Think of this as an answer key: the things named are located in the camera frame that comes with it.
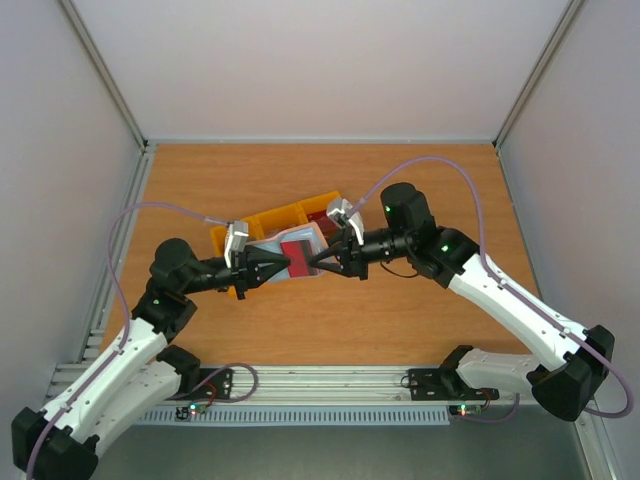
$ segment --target gray wall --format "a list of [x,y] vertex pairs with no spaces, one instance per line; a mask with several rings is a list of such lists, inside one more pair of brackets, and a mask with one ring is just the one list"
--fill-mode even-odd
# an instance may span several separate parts
[[[503,160],[544,298],[616,335],[640,386],[640,3],[589,1],[509,136]],[[615,410],[609,378],[597,400]],[[638,478],[640,409],[607,422]]]
[[567,0],[76,0],[144,134],[493,140]]
[[9,423],[72,359],[136,147],[56,2],[0,5],[0,478]]

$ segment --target robotic arm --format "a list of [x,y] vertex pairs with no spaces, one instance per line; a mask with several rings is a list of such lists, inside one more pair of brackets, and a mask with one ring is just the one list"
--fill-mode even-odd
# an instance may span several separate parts
[[[186,295],[235,287],[238,299],[244,299],[247,290],[260,287],[290,264],[283,255],[245,247],[246,233],[243,222],[229,227],[223,258],[198,260],[179,238],[158,247],[151,279],[132,311],[128,335],[123,328],[84,374],[39,412],[24,408],[14,418],[11,436],[18,468],[26,471],[37,439],[52,422],[36,458],[34,477],[86,480],[111,443],[146,410],[193,390],[199,379],[199,359],[169,346],[196,311]],[[123,336],[127,342],[121,346]],[[110,356],[113,359],[100,371]],[[71,402],[88,379],[92,379],[90,385]]]
[[[527,292],[486,258],[496,278],[485,270],[479,246],[462,232],[437,226],[426,198],[413,185],[398,183],[381,194],[388,228],[364,231],[359,214],[349,218],[351,205],[338,199],[330,205],[331,218],[342,231],[311,266],[346,277],[368,278],[370,263],[407,258],[416,272],[435,280],[475,303],[518,337],[532,355],[501,355],[471,346],[456,348],[440,367],[451,398],[462,386],[497,388],[515,393],[531,392],[547,411],[574,421],[602,384],[608,370],[568,334],[572,333],[611,359],[613,335],[604,327],[586,330]],[[335,257],[338,263],[324,260]],[[555,318],[558,331],[527,302],[516,297],[509,285],[535,307]]]

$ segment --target purple cable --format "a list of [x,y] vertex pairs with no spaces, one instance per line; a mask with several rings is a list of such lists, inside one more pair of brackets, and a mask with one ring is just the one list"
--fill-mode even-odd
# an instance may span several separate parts
[[[204,384],[206,384],[209,380],[211,380],[216,375],[220,374],[221,372],[224,372],[228,368],[233,368],[233,367],[242,367],[242,368],[245,368],[245,369],[249,370],[249,373],[253,377],[253,385],[251,385],[251,389],[247,393],[245,393],[244,395],[241,395],[240,397],[230,398],[228,400],[218,399],[218,400],[215,400],[215,402],[216,403],[238,403],[238,402],[243,402],[244,400],[249,398],[251,395],[253,395],[255,393],[255,391],[258,389],[258,371],[255,368],[253,368],[251,365],[248,365],[246,363],[237,362],[237,363],[227,363],[226,365],[223,365],[222,367],[218,368],[217,370],[214,370],[209,375],[207,375],[204,378],[204,380],[202,380],[198,385],[196,385],[195,387],[193,387],[191,389],[191,392],[195,392],[196,390],[198,390],[200,387],[202,387]],[[181,393],[179,395],[174,395],[173,397],[170,397],[169,400],[179,400],[181,398],[186,397],[187,395],[189,395],[189,394],[188,393]]]
[[[228,222],[225,222],[223,220],[207,217],[206,215],[200,215],[199,213],[192,212],[191,210],[187,210],[182,207],[178,207],[177,205],[172,205],[170,203],[162,203],[162,202],[136,203],[131,205],[130,207],[125,208],[118,214],[118,216],[113,220],[111,229],[109,230],[109,235],[107,237],[107,271],[109,273],[109,278],[111,279],[111,282],[115,287],[118,299],[120,300],[120,306],[122,307],[122,314],[125,319],[122,340],[120,340],[120,342],[118,343],[118,348],[120,349],[124,348],[124,346],[127,344],[127,340],[129,339],[129,331],[131,329],[131,318],[129,317],[129,306],[127,305],[127,300],[124,298],[124,293],[122,292],[122,288],[120,287],[120,283],[118,282],[118,277],[116,276],[115,269],[113,268],[113,259],[111,256],[111,242],[113,241],[113,235],[115,234],[117,230],[117,226],[122,220],[122,218],[125,215],[128,215],[129,213],[135,210],[138,210],[140,208],[164,208],[167,210],[173,210],[175,212],[182,213],[184,215],[195,218],[197,220],[201,220],[205,223],[212,223],[214,225],[229,224]],[[118,352],[113,351],[106,358],[106,360],[96,368],[96,370],[69,397],[69,400],[67,401],[67,405],[66,405],[67,408],[70,407],[78,399],[80,395],[82,395],[82,393],[89,387],[89,385],[91,385],[95,381],[95,379],[100,376],[100,374],[111,364],[113,359],[116,358],[117,356],[118,356]],[[49,423],[47,423],[45,428],[42,430],[42,432],[38,436],[38,439],[36,440],[36,443],[34,444],[33,449],[31,450],[31,455],[29,455],[29,461],[27,462],[27,472],[26,472],[27,480],[33,479],[33,470],[35,468],[36,458],[38,457],[40,448],[42,448],[42,445],[44,444],[44,441],[47,438],[47,435],[49,434],[53,426],[56,424],[56,422],[60,420],[62,415],[65,413],[65,411],[66,411],[66,408],[61,408],[60,410],[58,410],[58,412],[51,418],[51,420],[49,420]]]
[[[353,208],[351,210],[349,210],[349,212],[347,213],[347,218],[350,218],[351,216],[355,215],[362,208],[362,206],[369,200],[369,198],[371,198],[371,196],[387,180],[389,180],[389,178],[394,176],[400,170],[403,170],[403,169],[407,168],[408,166],[413,165],[414,163],[418,163],[418,162],[442,162],[442,163],[446,163],[447,165],[455,168],[458,171],[458,173],[460,173],[464,177],[465,181],[467,182],[467,185],[469,186],[469,189],[471,190],[471,194],[473,195],[473,202],[475,204],[476,215],[478,217],[478,235],[480,237],[480,241],[479,241],[479,244],[480,244],[480,261],[482,263],[483,268],[487,272],[487,275],[489,275],[495,281],[500,282],[502,280],[502,278],[497,273],[495,273],[493,271],[493,269],[489,266],[489,264],[487,262],[487,251],[486,251],[486,242],[485,242],[485,233],[484,233],[484,217],[483,217],[483,214],[482,214],[482,205],[480,204],[480,195],[478,194],[478,190],[476,189],[476,186],[473,183],[473,180],[471,179],[471,176],[460,165],[455,163],[453,160],[450,160],[450,159],[445,158],[445,157],[428,155],[428,156],[424,156],[424,157],[413,158],[411,160],[407,160],[404,163],[401,163],[400,165],[398,165],[397,167],[395,167],[391,171],[389,171],[384,177],[382,177],[380,179],[380,181],[378,183],[376,183],[373,186],[373,188],[371,188],[371,190],[369,190],[365,195],[363,195],[363,197],[360,200],[358,200],[358,202],[353,206]],[[509,283],[506,283],[505,285],[503,285],[503,287],[505,288],[505,290],[507,290],[509,293],[511,293],[514,297],[516,297],[518,300],[520,300],[522,303],[524,303],[529,308],[531,308],[534,312],[536,312],[538,315],[540,315],[543,319],[545,319],[556,330],[564,333],[564,327],[559,322],[557,322],[551,315],[546,313],[544,310],[542,310],[540,307],[538,307],[535,303],[533,303],[531,300],[529,300],[527,297],[525,297],[523,294],[521,294],[518,290],[513,288]],[[605,418],[622,418],[622,417],[625,417],[625,416],[629,415],[629,413],[631,413],[631,411],[633,410],[633,405],[634,405],[635,400],[634,400],[633,391],[631,389],[631,385],[629,385],[627,380],[624,378],[624,376],[622,375],[622,372],[620,372],[616,366],[614,366],[609,360],[607,360],[604,356],[602,356],[596,349],[594,349],[591,345],[589,345],[587,342],[585,342],[584,340],[579,338],[574,333],[568,332],[568,333],[564,333],[564,334],[568,338],[570,338],[571,340],[576,342],[581,348],[583,348],[587,352],[589,352],[596,360],[598,360],[602,365],[604,365],[605,368],[607,368],[611,373],[613,373],[613,375],[620,382],[620,385],[624,389],[625,394],[627,396],[627,404],[625,405],[625,407],[622,410],[620,410],[618,412],[600,412],[598,410],[594,410],[594,409],[589,408],[589,407],[586,407],[584,409],[584,411],[587,412],[587,413],[591,413],[592,415],[597,415],[597,416],[605,417]]]
[[516,413],[518,413],[518,407],[520,406],[520,394],[516,393],[514,401],[513,401],[513,406],[511,407],[511,410],[509,410],[509,413],[507,413],[504,417],[500,417],[500,418],[481,418],[481,417],[470,417],[469,415],[452,415],[454,418],[459,418],[460,420],[467,420],[469,422],[474,422],[474,423],[485,423],[488,425],[494,425],[496,423],[504,423],[504,422],[508,422],[509,420],[511,420],[513,417],[516,416]]

